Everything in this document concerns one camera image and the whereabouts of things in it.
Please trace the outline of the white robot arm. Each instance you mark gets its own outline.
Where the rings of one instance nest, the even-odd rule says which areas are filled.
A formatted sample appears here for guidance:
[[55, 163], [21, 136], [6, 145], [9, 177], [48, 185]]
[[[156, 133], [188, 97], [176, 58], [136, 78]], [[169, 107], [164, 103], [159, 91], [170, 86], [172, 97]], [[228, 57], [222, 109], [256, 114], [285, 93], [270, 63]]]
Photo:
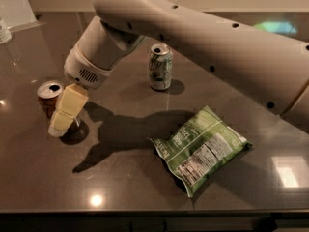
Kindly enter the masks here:
[[167, 0], [93, 0], [96, 16], [70, 51], [68, 81], [97, 89], [150, 37], [175, 49], [268, 111], [309, 132], [309, 49]]

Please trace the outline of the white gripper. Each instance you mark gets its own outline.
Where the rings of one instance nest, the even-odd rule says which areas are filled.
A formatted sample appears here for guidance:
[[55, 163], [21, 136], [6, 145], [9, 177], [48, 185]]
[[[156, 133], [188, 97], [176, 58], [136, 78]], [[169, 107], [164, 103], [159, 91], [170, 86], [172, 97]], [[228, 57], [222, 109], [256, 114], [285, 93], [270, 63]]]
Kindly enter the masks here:
[[51, 116], [48, 128], [48, 133], [54, 137], [63, 136], [79, 115], [89, 99], [86, 89], [99, 88], [109, 77], [111, 71], [100, 69], [91, 63], [77, 44], [65, 61], [64, 74], [69, 82], [76, 84], [66, 86], [57, 99], [56, 109]]

